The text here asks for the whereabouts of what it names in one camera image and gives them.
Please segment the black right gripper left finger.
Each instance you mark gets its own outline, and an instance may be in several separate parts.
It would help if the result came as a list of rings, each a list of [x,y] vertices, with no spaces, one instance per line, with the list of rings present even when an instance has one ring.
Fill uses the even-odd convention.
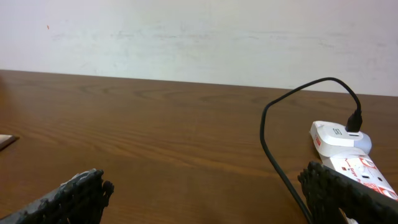
[[[1,224],[100,223],[114,185],[102,179],[101,169],[70,180],[24,208],[1,218]]]

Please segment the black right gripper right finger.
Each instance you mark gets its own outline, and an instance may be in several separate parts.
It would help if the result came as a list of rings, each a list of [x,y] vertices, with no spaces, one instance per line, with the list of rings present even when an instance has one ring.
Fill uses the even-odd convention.
[[[397,224],[397,201],[317,162],[298,176],[313,223]]]

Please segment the Galaxy S25 Ultra smartphone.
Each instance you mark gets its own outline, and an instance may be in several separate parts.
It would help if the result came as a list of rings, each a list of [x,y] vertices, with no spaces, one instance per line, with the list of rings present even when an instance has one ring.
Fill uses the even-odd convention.
[[[12,143],[16,142],[19,138],[14,135],[2,134],[0,135],[0,151],[7,148]]]

